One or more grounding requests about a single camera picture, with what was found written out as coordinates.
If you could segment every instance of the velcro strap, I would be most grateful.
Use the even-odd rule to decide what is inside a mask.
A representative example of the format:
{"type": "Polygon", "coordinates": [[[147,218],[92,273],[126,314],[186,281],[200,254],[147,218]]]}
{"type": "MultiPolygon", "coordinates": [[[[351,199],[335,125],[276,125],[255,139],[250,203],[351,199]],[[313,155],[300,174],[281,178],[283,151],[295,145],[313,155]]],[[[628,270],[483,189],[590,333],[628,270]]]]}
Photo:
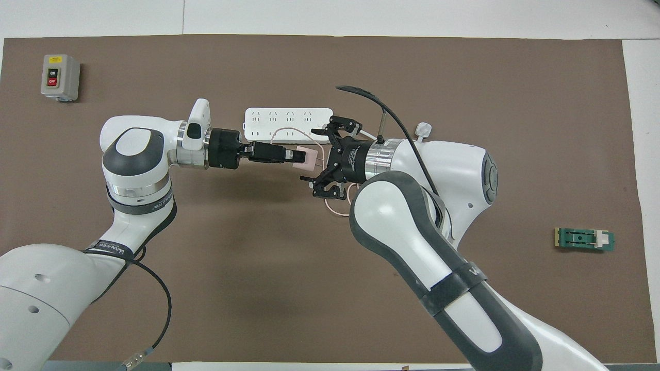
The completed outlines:
{"type": "Polygon", "coordinates": [[[436,283],[431,291],[421,298],[422,305],[431,316],[435,316],[454,300],[487,279],[481,269],[470,261],[436,283]]]}
{"type": "Polygon", "coordinates": [[[135,257],[131,249],[128,248],[128,246],[125,246],[123,244],[118,244],[117,242],[113,242],[113,241],[98,240],[95,243],[91,244],[83,252],[94,253],[94,251],[90,251],[90,250],[100,250],[103,252],[109,252],[119,257],[123,257],[124,259],[133,259],[135,257]]]}

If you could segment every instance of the electrical outlet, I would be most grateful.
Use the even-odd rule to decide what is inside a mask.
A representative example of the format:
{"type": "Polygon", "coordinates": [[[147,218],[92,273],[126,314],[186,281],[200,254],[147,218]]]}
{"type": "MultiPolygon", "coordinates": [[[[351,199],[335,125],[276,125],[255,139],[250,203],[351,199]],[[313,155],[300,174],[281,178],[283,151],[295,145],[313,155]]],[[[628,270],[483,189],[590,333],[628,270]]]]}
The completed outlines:
{"type": "MultiPolygon", "coordinates": [[[[244,137],[247,141],[270,143],[277,129],[295,127],[312,137],[318,143],[328,143],[328,138],[312,134],[312,129],[321,129],[330,122],[333,112],[330,108],[248,108],[243,122],[244,137]]],[[[314,143],[305,135],[291,129],[275,133],[273,143],[309,144],[314,143]]]]}

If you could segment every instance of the cable connector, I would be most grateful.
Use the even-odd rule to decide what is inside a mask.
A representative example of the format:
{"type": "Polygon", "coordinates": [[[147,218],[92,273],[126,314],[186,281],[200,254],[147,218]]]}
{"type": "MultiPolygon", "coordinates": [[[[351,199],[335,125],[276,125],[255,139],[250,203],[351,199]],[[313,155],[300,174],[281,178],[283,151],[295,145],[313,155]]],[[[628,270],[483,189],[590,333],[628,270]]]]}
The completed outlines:
{"type": "Polygon", "coordinates": [[[142,352],[133,354],[131,358],[128,358],[127,360],[123,361],[121,366],[117,367],[115,371],[130,371],[136,368],[137,365],[142,363],[147,358],[147,356],[150,355],[151,352],[153,351],[154,349],[149,347],[142,352]]]}

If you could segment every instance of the green electronic component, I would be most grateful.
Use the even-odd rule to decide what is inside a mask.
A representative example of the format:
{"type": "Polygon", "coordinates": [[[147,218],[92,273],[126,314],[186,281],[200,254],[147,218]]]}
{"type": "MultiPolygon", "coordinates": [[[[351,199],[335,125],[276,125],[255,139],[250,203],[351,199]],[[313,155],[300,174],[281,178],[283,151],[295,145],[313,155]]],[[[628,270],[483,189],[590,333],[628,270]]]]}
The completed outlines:
{"type": "Polygon", "coordinates": [[[555,228],[554,245],[611,252],[614,251],[614,233],[598,229],[555,228]]]}

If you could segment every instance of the gray switch box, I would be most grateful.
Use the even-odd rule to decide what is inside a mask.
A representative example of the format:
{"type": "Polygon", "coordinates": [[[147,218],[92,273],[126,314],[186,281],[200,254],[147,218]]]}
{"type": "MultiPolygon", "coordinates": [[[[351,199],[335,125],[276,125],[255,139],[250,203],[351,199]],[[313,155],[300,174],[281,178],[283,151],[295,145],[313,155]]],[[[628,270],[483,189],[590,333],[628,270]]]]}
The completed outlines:
{"type": "Polygon", "coordinates": [[[44,56],[42,94],[60,102],[78,99],[81,64],[66,54],[44,56]]]}

